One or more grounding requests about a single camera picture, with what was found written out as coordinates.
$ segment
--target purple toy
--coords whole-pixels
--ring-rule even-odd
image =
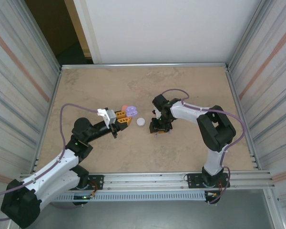
[[[126,117],[135,118],[137,115],[138,112],[135,106],[129,106],[126,108]]]

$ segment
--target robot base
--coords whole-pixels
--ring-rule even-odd
[[[189,188],[219,188],[220,183],[222,188],[224,188],[228,182],[228,174],[224,173],[223,170],[216,174],[216,177],[210,177],[208,182],[205,181],[204,169],[202,173],[189,173],[186,174],[186,176]]]

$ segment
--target white bottle cap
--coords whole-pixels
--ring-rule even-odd
[[[143,119],[143,118],[138,118],[138,119],[137,119],[137,124],[138,124],[138,126],[144,126],[144,124],[145,124],[145,119]]]

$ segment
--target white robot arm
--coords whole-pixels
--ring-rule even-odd
[[[70,141],[55,159],[30,177],[22,181],[15,179],[8,184],[7,190],[16,190],[4,195],[1,211],[21,228],[26,228],[61,193],[75,187],[85,188],[89,172],[79,163],[92,151],[91,141],[108,133],[116,138],[117,132],[128,126],[129,122],[117,118],[118,113],[98,109],[98,115],[104,121],[95,125],[87,118],[77,119]]]
[[[206,187],[213,187],[218,183],[223,173],[222,159],[225,147],[228,146],[236,135],[236,131],[225,114],[208,112],[205,110],[220,110],[220,106],[212,108],[199,107],[187,104],[180,99],[171,101],[160,94],[153,100],[154,114],[150,123],[151,133],[166,133],[173,126],[176,119],[184,119],[198,124],[204,143],[208,147],[207,161],[202,168],[202,176]]]

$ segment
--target aluminum frame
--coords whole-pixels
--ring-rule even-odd
[[[193,62],[193,63],[115,63],[115,64],[74,64],[63,65],[65,69],[89,69],[89,68],[181,68],[181,67],[225,67],[224,62]]]
[[[278,203],[275,189],[263,189],[265,200],[268,205],[269,213],[275,229],[286,229],[286,218],[282,212],[282,208]]]
[[[59,73],[59,75],[57,77],[57,80],[56,80],[56,83],[55,83],[55,87],[54,87],[54,91],[53,91],[53,95],[52,95],[51,100],[50,100],[49,109],[48,109],[48,112],[47,112],[47,115],[46,115],[46,118],[45,118],[44,126],[43,126],[43,129],[41,131],[41,136],[40,136],[39,142],[37,144],[36,158],[35,158],[35,160],[32,161],[31,166],[30,166],[30,172],[31,173],[35,172],[35,167],[38,165],[38,159],[39,159],[39,156],[40,156],[40,153],[41,153],[41,149],[42,149],[44,138],[46,136],[46,131],[47,131],[48,124],[49,124],[49,121],[50,121],[50,116],[51,116],[51,113],[52,113],[52,109],[53,109],[53,105],[54,105],[54,101],[55,101],[55,98],[56,98],[56,94],[57,94],[57,91],[58,91],[58,86],[59,86],[60,81],[61,81],[61,72]]]
[[[90,192],[81,193],[64,193],[55,198],[52,202],[82,202],[82,198],[90,196]],[[127,191],[127,192],[96,192],[92,198],[86,198],[87,202],[117,202],[117,201],[172,201],[172,200],[187,200],[187,201],[206,201],[204,191]]]
[[[165,172],[165,173],[90,173],[90,175],[104,175],[103,189],[98,192],[148,192],[148,191],[210,191],[217,188],[188,188],[184,179],[186,174],[196,172]],[[21,175],[21,179],[30,176]],[[267,170],[240,170],[231,171],[231,186],[229,190],[244,189],[273,189],[270,172]],[[68,192],[81,193],[86,190],[69,190]]]
[[[233,81],[232,81],[232,77],[231,77],[230,71],[229,71],[227,68],[225,69],[225,74],[226,74],[227,80],[228,80],[228,82],[229,82],[230,90],[231,90],[231,93],[232,93],[232,97],[233,97],[233,99],[234,99],[234,103],[235,103],[235,105],[236,105],[236,110],[237,110],[238,116],[239,116],[239,117],[243,120],[243,122],[245,123],[247,130],[249,130],[249,125],[248,125],[248,122],[246,121],[244,111],[243,111],[243,109],[242,109],[242,106],[241,106],[241,104],[240,104],[238,95],[237,95],[237,93],[236,93],[235,86],[234,86],[234,83],[233,83]],[[250,131],[246,131],[245,136],[246,136],[246,142],[247,142],[249,151],[250,151],[250,153],[253,154],[254,157],[255,157],[256,167],[257,167],[258,169],[261,169],[261,167],[260,167],[260,161],[259,161],[259,158],[256,156],[256,148],[255,148],[255,145],[254,145],[254,142],[253,142],[253,138],[252,138],[252,136],[251,136]]]

